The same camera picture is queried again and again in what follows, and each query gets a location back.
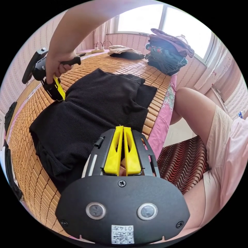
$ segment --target pink shorts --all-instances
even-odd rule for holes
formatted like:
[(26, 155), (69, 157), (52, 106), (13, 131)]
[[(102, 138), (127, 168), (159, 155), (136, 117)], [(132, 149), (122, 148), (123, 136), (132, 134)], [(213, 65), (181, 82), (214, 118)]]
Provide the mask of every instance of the pink shorts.
[(206, 206), (203, 221), (207, 224), (220, 210), (220, 193), (227, 141), (233, 120), (220, 107), (216, 106), (209, 138), (207, 141), (207, 160), (210, 170), (203, 175)]

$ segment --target striped fabric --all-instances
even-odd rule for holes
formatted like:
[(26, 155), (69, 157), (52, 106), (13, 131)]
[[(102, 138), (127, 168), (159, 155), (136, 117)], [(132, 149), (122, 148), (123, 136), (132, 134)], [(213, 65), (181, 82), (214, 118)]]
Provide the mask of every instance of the striped fabric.
[(161, 178), (174, 184), (182, 194), (189, 191), (209, 170), (207, 151), (199, 136), (164, 147), (158, 158)]

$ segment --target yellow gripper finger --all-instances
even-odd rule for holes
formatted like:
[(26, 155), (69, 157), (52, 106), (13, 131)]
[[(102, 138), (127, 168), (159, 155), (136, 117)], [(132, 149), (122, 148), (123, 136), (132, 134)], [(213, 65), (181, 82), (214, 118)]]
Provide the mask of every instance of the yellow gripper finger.
[(130, 127), (124, 127), (124, 150), (126, 160), (126, 176), (141, 173), (140, 160)]
[(55, 87), (57, 88), (58, 92), (61, 94), (63, 100), (65, 100), (65, 92), (63, 91), (63, 89), (62, 89), (62, 87), (58, 81), (58, 78), (54, 75), (53, 79), (55, 81)]
[(115, 128), (115, 133), (109, 148), (109, 153), (104, 166), (106, 174), (119, 176), (121, 164), (121, 149), (122, 149), (123, 126)]

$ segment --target person's arm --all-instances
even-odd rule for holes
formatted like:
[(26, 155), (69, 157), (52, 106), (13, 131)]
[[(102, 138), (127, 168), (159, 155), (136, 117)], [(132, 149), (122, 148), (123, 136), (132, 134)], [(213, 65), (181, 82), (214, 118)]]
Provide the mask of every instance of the person's arm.
[(71, 53), (104, 22), (128, 10), (158, 3), (154, 0), (93, 0), (77, 5), (64, 14), (52, 36), (49, 51)]

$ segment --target screw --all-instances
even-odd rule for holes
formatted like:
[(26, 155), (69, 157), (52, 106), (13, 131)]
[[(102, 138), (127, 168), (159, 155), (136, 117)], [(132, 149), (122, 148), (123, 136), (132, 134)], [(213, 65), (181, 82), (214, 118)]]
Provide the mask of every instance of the screw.
[(65, 220), (61, 220), (61, 221), (60, 221), (60, 224), (61, 224), (63, 227), (67, 227), (67, 226), (68, 226), (68, 222), (65, 221)]
[(179, 222), (176, 224), (176, 228), (181, 228), (183, 225), (184, 225), (184, 222), (183, 222), (183, 221), (179, 221)]
[(125, 182), (124, 180), (120, 180), (120, 181), (118, 182), (118, 185), (119, 185), (120, 187), (125, 187), (125, 186), (126, 186), (126, 182)]

